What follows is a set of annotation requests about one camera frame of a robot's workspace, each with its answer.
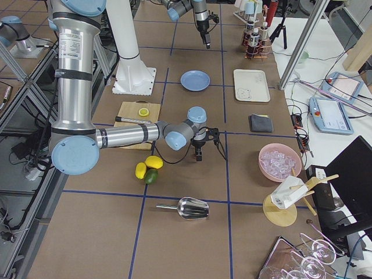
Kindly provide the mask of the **blue round plate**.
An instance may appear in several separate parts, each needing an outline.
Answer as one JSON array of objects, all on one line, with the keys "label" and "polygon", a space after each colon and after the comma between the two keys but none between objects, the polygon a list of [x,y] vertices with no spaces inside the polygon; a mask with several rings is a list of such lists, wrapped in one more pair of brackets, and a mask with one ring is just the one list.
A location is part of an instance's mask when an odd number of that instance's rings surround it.
[{"label": "blue round plate", "polygon": [[180,82],[185,89],[198,92],[206,89],[209,86],[210,77],[204,71],[190,70],[181,76]]}]

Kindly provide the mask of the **pink bowl with ice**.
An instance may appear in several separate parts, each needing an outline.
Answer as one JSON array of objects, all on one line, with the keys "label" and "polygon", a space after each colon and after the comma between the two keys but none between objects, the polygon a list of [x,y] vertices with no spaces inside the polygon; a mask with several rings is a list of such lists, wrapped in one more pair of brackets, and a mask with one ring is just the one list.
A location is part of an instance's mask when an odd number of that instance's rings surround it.
[{"label": "pink bowl with ice", "polygon": [[272,143],[265,145],[258,156],[259,169],[269,180],[282,182],[288,176],[298,176],[302,170],[302,160],[290,147]]}]

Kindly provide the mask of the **wooden cutting board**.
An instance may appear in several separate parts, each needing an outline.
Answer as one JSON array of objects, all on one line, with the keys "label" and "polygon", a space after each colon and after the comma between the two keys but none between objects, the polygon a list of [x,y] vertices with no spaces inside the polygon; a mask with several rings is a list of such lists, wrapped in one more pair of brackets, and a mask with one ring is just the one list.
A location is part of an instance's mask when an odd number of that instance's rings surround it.
[{"label": "wooden cutting board", "polygon": [[[115,127],[133,126],[135,124],[154,123],[158,121],[161,105],[158,103],[149,103],[147,101],[122,102],[117,116],[124,121],[115,121]],[[147,109],[148,115],[143,116],[140,110]]]}]

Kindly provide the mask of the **yellow lemon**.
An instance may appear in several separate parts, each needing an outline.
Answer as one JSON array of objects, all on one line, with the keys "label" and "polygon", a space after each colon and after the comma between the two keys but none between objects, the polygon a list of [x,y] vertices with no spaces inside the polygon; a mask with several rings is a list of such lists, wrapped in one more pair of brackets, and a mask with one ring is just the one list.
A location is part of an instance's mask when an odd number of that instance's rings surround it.
[{"label": "yellow lemon", "polygon": [[142,180],[147,172],[147,165],[144,162],[137,163],[135,167],[135,176],[136,178]]},{"label": "yellow lemon", "polygon": [[145,164],[148,168],[160,169],[163,167],[163,160],[158,156],[152,155],[146,158]]}]

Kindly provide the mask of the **black handled knife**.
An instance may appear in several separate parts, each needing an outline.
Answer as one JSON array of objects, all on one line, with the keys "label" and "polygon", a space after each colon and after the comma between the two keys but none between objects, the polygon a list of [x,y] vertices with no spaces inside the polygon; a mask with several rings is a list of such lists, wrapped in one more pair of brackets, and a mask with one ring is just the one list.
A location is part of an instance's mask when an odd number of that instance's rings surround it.
[{"label": "black handled knife", "polygon": [[149,120],[131,119],[131,118],[125,118],[125,117],[120,117],[120,116],[115,117],[115,122],[151,124],[151,121],[149,121]]}]

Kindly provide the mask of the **cream rectangular tray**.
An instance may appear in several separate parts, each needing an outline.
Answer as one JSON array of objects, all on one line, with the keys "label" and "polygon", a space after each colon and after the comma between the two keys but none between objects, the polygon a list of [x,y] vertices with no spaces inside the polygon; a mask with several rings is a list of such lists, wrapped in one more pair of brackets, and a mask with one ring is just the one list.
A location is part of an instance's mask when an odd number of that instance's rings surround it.
[{"label": "cream rectangular tray", "polygon": [[269,102],[270,92],[262,70],[235,69],[235,98],[243,102]]}]

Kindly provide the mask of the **clear wine glass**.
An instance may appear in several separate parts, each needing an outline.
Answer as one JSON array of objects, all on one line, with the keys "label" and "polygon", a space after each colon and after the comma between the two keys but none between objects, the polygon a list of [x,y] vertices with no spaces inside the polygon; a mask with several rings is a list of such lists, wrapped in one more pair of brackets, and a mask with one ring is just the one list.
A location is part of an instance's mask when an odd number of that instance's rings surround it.
[{"label": "clear wine glass", "polygon": [[314,257],[304,257],[297,251],[290,251],[290,255],[292,260],[300,267],[301,272],[306,278],[324,279],[327,275],[332,275],[326,271],[326,268],[321,261]]},{"label": "clear wine glass", "polygon": [[332,243],[323,239],[313,239],[305,233],[300,233],[302,244],[299,246],[303,256],[311,256],[322,264],[331,265],[338,256],[344,256],[342,249],[336,248]]}]

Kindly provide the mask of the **red cylinder tube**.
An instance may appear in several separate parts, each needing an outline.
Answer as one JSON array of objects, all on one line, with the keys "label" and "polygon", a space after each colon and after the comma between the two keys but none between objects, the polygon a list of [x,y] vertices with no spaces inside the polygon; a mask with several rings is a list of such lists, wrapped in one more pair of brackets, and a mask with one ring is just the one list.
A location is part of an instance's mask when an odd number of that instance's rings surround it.
[{"label": "red cylinder tube", "polygon": [[271,0],[270,4],[268,5],[268,10],[267,10],[267,15],[266,15],[266,22],[267,22],[268,27],[271,26],[277,7],[278,7],[278,0]]}]

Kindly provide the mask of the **aluminium frame post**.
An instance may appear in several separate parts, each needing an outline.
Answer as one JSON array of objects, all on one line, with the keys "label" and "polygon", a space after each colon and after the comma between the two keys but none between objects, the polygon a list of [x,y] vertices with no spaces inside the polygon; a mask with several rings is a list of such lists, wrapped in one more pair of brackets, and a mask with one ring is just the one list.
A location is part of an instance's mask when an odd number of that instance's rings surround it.
[{"label": "aluminium frame post", "polygon": [[301,55],[303,51],[305,50],[305,47],[314,32],[319,20],[321,19],[328,3],[330,0],[320,0],[316,1],[316,4],[314,6],[313,11],[311,12],[305,27],[299,37],[299,40],[294,48],[294,51],[291,55],[291,58],[289,59],[289,62],[284,70],[284,74],[281,77],[280,83],[278,85],[279,90],[284,90],[289,82],[289,78],[292,76],[292,73],[295,70],[296,65],[299,62],[299,59],[301,58]]}]

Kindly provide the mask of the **grey folded cloth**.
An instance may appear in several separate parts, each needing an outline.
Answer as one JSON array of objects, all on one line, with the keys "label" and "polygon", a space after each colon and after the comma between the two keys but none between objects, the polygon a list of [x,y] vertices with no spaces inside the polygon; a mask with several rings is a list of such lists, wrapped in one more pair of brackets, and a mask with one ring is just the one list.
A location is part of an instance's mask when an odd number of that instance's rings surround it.
[{"label": "grey folded cloth", "polygon": [[257,133],[272,133],[273,122],[267,116],[252,114],[248,117],[250,130]]}]

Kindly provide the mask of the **green lime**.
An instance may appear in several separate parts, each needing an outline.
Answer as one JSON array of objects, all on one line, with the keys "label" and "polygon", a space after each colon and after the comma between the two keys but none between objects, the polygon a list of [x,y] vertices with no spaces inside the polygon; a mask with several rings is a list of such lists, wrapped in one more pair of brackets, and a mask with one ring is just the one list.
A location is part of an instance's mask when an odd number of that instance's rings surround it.
[{"label": "green lime", "polygon": [[157,169],[148,169],[145,174],[144,181],[146,184],[154,184],[158,179]]}]

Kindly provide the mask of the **blue teach pendant tablet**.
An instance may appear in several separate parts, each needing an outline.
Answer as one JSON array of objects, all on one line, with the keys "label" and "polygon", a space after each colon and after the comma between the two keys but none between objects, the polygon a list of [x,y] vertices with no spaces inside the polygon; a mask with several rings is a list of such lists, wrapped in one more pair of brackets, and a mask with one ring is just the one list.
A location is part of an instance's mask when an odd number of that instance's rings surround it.
[{"label": "blue teach pendant tablet", "polygon": [[309,109],[314,125],[322,133],[351,135],[354,133],[344,106],[331,99],[309,99]]}]

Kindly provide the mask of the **green small bowl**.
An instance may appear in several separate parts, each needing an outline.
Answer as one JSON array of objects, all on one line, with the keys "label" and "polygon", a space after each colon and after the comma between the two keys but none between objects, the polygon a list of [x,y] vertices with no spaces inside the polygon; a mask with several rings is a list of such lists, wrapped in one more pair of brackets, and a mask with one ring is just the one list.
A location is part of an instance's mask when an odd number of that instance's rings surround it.
[{"label": "green small bowl", "polygon": [[301,69],[301,68],[304,68],[305,66],[305,62],[308,60],[309,58],[309,53],[307,51],[303,51],[303,53],[301,54],[297,64],[296,64],[296,68],[297,69]]}]

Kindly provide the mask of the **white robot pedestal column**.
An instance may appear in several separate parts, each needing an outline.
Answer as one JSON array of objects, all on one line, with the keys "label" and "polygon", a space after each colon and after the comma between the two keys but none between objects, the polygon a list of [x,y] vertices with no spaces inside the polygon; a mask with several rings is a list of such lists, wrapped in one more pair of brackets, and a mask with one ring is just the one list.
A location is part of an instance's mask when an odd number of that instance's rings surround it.
[{"label": "white robot pedestal column", "polygon": [[156,69],[141,60],[129,1],[106,1],[112,33],[119,54],[114,94],[151,95]]}]

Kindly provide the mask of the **black monitor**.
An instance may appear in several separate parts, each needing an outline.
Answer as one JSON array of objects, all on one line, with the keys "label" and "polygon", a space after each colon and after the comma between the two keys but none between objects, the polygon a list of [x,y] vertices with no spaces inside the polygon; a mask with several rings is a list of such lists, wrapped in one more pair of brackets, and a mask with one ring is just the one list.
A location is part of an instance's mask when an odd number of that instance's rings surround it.
[{"label": "black monitor", "polygon": [[[327,167],[327,176],[338,178],[315,187],[314,202],[319,210],[325,234],[332,240],[365,230],[371,233],[371,145],[362,137],[355,138]],[[335,214],[329,213],[333,201],[329,186],[337,194],[356,219],[348,225],[331,225]]]}]

